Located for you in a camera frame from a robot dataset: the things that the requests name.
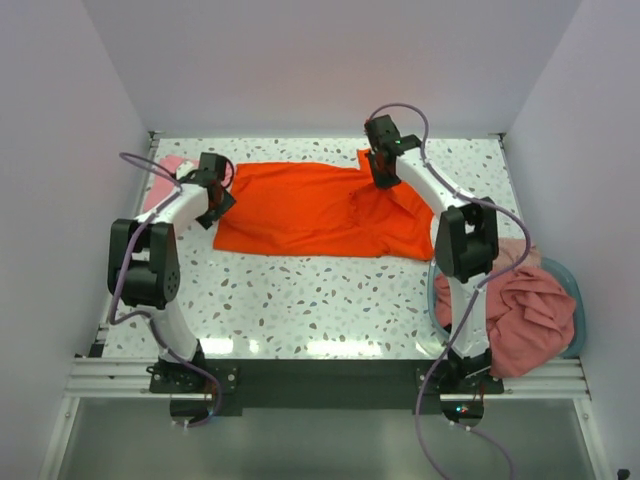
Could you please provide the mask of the orange t shirt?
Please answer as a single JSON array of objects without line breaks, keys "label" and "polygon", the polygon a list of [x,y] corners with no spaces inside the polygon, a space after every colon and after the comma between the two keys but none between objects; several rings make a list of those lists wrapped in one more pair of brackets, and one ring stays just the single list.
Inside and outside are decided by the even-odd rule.
[{"label": "orange t shirt", "polygon": [[273,256],[394,256],[429,261],[434,214],[408,184],[375,186],[367,153],[355,168],[314,162],[238,166],[235,205],[216,250]]}]

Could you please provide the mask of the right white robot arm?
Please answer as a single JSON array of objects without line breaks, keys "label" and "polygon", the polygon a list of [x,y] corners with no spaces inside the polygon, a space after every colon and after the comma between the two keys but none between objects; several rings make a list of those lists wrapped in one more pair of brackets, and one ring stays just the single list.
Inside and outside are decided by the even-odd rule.
[{"label": "right white robot arm", "polygon": [[390,116],[365,121],[367,155],[374,184],[381,189],[406,183],[419,194],[438,219],[434,258],[447,278],[451,295],[451,334],[447,360],[461,378],[491,368],[486,329],[486,288],[483,282],[498,255],[496,212],[492,201],[474,199],[428,160],[412,163],[409,152],[425,152],[415,135],[403,136]]}]

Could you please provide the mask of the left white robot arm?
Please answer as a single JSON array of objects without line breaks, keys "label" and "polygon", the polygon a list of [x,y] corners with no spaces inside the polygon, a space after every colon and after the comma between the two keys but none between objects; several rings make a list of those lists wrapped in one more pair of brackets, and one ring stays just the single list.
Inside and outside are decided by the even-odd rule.
[{"label": "left white robot arm", "polygon": [[133,219],[118,219],[110,230],[107,286],[112,300],[107,322],[116,326],[140,316],[170,363],[191,362],[200,351],[177,301],[181,267],[177,239],[192,223],[208,229],[235,204],[229,192],[235,167],[228,158],[203,153],[180,174],[139,155],[120,158],[170,184],[170,191]]}]

